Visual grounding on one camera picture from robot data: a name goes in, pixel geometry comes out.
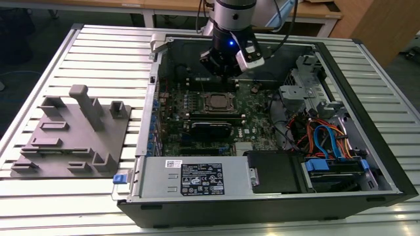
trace blue latch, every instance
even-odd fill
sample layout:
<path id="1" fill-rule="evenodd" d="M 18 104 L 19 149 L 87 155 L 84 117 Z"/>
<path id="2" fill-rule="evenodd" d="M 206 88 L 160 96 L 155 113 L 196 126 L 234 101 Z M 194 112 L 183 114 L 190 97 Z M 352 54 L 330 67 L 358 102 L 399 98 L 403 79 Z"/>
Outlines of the blue latch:
<path id="1" fill-rule="evenodd" d="M 154 109 L 159 108 L 159 101 L 154 100 Z"/>
<path id="2" fill-rule="evenodd" d="M 223 154 L 226 151 L 228 151 L 228 147 L 220 147 L 219 148 L 219 154 Z"/>
<path id="3" fill-rule="evenodd" d="M 147 149 L 151 150 L 152 148 L 154 148 L 154 143 L 148 142 L 148 143 L 147 143 Z"/>
<path id="4" fill-rule="evenodd" d="M 114 184 L 127 184 L 127 175 L 119 175 L 116 174 L 112 178 Z"/>
<path id="5" fill-rule="evenodd" d="M 311 159 L 304 163 L 308 171 L 327 171 L 330 170 L 326 159 Z"/>
<path id="6" fill-rule="evenodd" d="M 370 164 L 368 164 L 367 160 L 363 159 L 363 160 L 360 161 L 360 163 L 362 163 L 363 169 L 364 169 L 364 170 L 368 170 L 368 169 L 370 169 Z"/>

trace black cable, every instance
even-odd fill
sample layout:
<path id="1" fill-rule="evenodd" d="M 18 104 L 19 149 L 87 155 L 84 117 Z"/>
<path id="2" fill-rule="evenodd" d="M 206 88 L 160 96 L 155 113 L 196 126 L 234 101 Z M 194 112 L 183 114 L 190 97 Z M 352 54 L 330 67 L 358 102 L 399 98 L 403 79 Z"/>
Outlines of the black cable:
<path id="1" fill-rule="evenodd" d="M 179 29 L 187 23 L 188 20 L 190 20 L 190 16 L 187 16 L 186 21 L 179 26 L 176 26 L 176 28 Z"/>
<path id="2" fill-rule="evenodd" d="M 283 149 L 287 149 L 287 145 L 288 145 L 288 140 L 286 140 L 286 142 L 284 142 L 284 147 L 283 147 Z"/>
<path id="3" fill-rule="evenodd" d="M 256 74 L 259 75 L 259 74 L 268 74 L 274 79 L 275 79 L 275 81 L 278 81 L 278 77 L 275 76 L 275 74 L 272 73 L 272 72 L 270 72 L 270 71 L 259 71 L 259 72 L 256 72 Z"/>
<path id="4" fill-rule="evenodd" d="M 200 9 L 202 9 L 203 0 L 200 0 L 198 18 L 196 18 L 196 33 L 199 34 L 199 17 L 200 17 Z"/>
<path id="5" fill-rule="evenodd" d="M 276 123 L 274 123 L 274 120 L 271 119 L 271 107 L 272 107 L 272 105 L 274 105 L 275 95 L 278 94 L 276 92 L 274 92 L 274 95 L 272 95 L 272 97 L 271 97 L 270 106 L 268 106 L 268 120 L 270 120 L 270 123 L 272 124 L 272 126 L 275 127 L 278 133 L 282 134 L 282 136 L 287 139 L 287 141 L 290 141 L 290 143 L 292 144 L 292 147 L 294 147 L 294 149 L 295 149 L 295 146 L 296 146 L 296 145 L 294 145 L 294 144 L 295 144 L 294 140 L 290 139 L 290 137 L 288 137 L 288 136 L 282 132 L 282 130 L 276 127 L 276 123 L 278 123 L 279 121 L 278 121 Z"/>
<path id="6" fill-rule="evenodd" d="M 276 0 L 274 0 L 274 2 L 275 2 L 275 4 L 276 4 L 278 15 L 279 15 L 279 20 L 280 20 L 279 25 L 278 25 L 278 26 L 275 27 L 275 29 L 274 29 L 274 31 L 275 31 L 275 30 L 278 30 L 278 29 L 280 29 L 280 28 L 282 28 L 283 17 L 282 17 L 282 14 L 280 14 L 280 8 L 279 8 L 278 1 L 276 1 Z"/>
<path id="7" fill-rule="evenodd" d="M 207 0 L 204 0 L 204 3 L 206 3 L 206 6 L 207 6 L 208 8 L 211 8 L 212 11 L 215 11 L 215 3 L 208 3 Z"/>
<path id="8" fill-rule="evenodd" d="M 204 17 L 207 18 L 208 16 L 206 15 L 206 5 L 208 4 L 208 1 L 204 0 L 203 2 L 203 13 L 204 13 Z"/>
<path id="9" fill-rule="evenodd" d="M 294 6 L 294 17 L 292 17 L 292 22 L 291 22 L 291 26 L 290 26 L 290 30 L 288 33 L 282 41 L 282 43 L 278 45 L 276 49 L 272 51 L 272 55 L 275 55 L 276 51 L 282 48 L 282 46 L 284 45 L 287 39 L 290 38 L 290 35 L 292 33 L 294 30 L 294 26 L 295 26 L 295 21 L 296 21 L 296 13 L 298 13 L 298 0 L 295 0 L 295 6 Z"/>

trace slotted metal worktable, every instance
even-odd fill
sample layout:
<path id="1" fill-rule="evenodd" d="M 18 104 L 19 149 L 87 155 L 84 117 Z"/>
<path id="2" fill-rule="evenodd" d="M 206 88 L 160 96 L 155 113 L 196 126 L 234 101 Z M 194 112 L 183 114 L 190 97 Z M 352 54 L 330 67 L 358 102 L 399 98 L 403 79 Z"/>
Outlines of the slotted metal worktable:
<path id="1" fill-rule="evenodd" d="M 195 34 L 192 30 L 88 25 L 83 29 L 71 30 L 0 142 L 0 235 L 419 235 L 420 197 L 392 207 L 374 208 L 344 220 L 328 222 L 155 230 L 139 228 L 116 206 L 116 200 L 128 194 L 128 185 L 114 186 L 111 179 L 10 179 L 12 163 L 20 156 L 20 146 L 28 142 L 43 116 L 36 106 L 47 95 L 64 96 L 64 102 L 75 103 L 68 97 L 72 84 L 87 85 L 88 95 L 100 97 L 102 104 L 123 100 L 134 107 L 120 169 L 134 167 L 152 64 L 150 41 L 151 35 L 159 31 Z M 282 39 L 275 35 L 259 37 Z M 294 40 L 326 43 L 420 191 L 420 115 L 364 46 L 347 39 L 291 37 L 290 41 Z M 335 88 L 331 83 L 330 85 L 338 97 Z"/>

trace warning label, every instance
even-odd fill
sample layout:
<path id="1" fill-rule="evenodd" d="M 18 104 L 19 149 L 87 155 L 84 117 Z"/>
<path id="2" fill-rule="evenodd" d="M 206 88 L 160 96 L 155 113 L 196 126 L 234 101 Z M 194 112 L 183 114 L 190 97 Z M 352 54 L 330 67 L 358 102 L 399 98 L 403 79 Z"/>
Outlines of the warning label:
<path id="1" fill-rule="evenodd" d="M 182 194 L 184 196 L 224 194 L 222 163 L 182 165 Z"/>

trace robotic arm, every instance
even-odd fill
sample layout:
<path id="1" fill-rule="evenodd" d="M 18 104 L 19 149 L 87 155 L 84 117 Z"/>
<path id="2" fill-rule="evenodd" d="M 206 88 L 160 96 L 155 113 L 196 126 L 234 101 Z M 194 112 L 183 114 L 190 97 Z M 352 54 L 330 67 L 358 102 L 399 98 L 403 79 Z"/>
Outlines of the robotic arm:
<path id="1" fill-rule="evenodd" d="M 259 0 L 258 5 L 256 0 L 215 0 L 212 4 L 214 12 L 210 14 L 212 47 L 202 54 L 200 62 L 208 71 L 220 76 L 223 80 L 239 76 L 244 71 L 264 65 L 262 48 L 252 31 L 252 17 L 255 16 L 256 6 L 260 6 L 258 14 L 263 14 L 267 7 L 270 7 L 268 4 L 260 4 L 263 1 Z M 294 2 L 295 0 L 286 1 L 282 10 L 276 10 L 276 14 L 266 26 L 278 24 L 280 29 L 284 23 L 282 19 L 287 18 Z M 274 0 L 270 0 L 270 3 L 279 7 Z"/>

